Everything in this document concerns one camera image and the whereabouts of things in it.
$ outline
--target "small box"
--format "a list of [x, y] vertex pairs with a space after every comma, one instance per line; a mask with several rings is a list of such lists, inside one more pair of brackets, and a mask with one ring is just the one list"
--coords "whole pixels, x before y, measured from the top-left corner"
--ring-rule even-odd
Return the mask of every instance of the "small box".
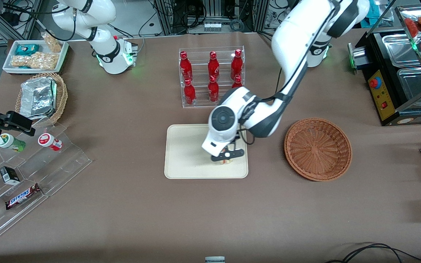
[[0, 174], [5, 184], [17, 185], [20, 183], [20, 179], [13, 168], [3, 166], [0, 168]]

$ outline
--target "wicker basket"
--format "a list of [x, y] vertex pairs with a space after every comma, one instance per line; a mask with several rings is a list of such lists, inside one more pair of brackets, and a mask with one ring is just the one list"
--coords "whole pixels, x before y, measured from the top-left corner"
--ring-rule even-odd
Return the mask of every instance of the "wicker basket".
[[352, 163], [352, 146], [345, 133], [320, 118], [294, 123], [285, 136], [284, 150], [292, 168], [313, 181], [337, 179]]
[[[30, 79], [36, 79], [40, 77], [52, 77], [56, 82], [56, 112], [50, 117], [50, 122], [55, 123], [63, 114], [64, 108], [67, 101], [67, 88], [63, 79], [56, 73], [40, 73]], [[19, 96], [17, 97], [17, 102], [15, 103], [15, 111], [20, 112], [20, 98], [22, 98], [22, 89], [20, 89]], [[44, 125], [43, 123], [37, 123], [34, 126]]]

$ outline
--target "red and white bottle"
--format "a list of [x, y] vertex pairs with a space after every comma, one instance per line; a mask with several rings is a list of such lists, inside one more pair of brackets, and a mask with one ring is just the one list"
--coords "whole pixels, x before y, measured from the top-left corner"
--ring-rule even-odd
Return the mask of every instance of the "red and white bottle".
[[235, 82], [232, 85], [232, 88], [239, 88], [242, 87], [243, 85], [241, 84], [241, 76], [240, 75], [236, 75], [235, 76]]
[[232, 78], [232, 80], [235, 80], [235, 76], [241, 74], [242, 68], [243, 60], [241, 58], [241, 50], [237, 49], [235, 50], [235, 57], [232, 60], [232, 72], [230, 73], [230, 78]]
[[219, 62], [217, 61], [217, 53], [215, 51], [211, 51], [209, 57], [210, 60], [207, 65], [209, 76], [215, 76], [215, 79], [219, 80]]
[[187, 58], [186, 51], [180, 52], [180, 58], [180, 70], [183, 78], [193, 80], [193, 69], [191, 67], [191, 62]]
[[186, 104], [190, 106], [196, 105], [196, 90], [191, 84], [190, 79], [184, 80], [184, 97], [186, 99]]
[[209, 76], [209, 85], [207, 85], [209, 90], [209, 101], [216, 103], [219, 101], [219, 85], [217, 84], [217, 78], [215, 76]]

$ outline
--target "snickers bar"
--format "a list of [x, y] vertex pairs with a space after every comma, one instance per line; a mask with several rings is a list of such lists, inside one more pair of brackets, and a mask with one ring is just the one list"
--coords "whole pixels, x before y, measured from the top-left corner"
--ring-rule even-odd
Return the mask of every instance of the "snickers bar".
[[35, 185], [32, 185], [29, 189], [23, 191], [22, 193], [17, 195], [15, 198], [12, 198], [9, 202], [5, 202], [6, 210], [13, 208], [19, 203], [22, 203], [27, 198], [31, 197], [32, 195], [34, 195], [34, 193], [37, 193], [40, 190], [41, 189], [40, 187], [38, 187], [38, 183], [36, 183]]

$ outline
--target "emergency stop button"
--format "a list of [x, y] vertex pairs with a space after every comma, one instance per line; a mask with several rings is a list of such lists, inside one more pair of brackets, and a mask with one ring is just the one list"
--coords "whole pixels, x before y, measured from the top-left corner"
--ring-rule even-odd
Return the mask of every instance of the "emergency stop button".
[[376, 77], [369, 82], [369, 87], [374, 89], [379, 89], [381, 87], [381, 78]]

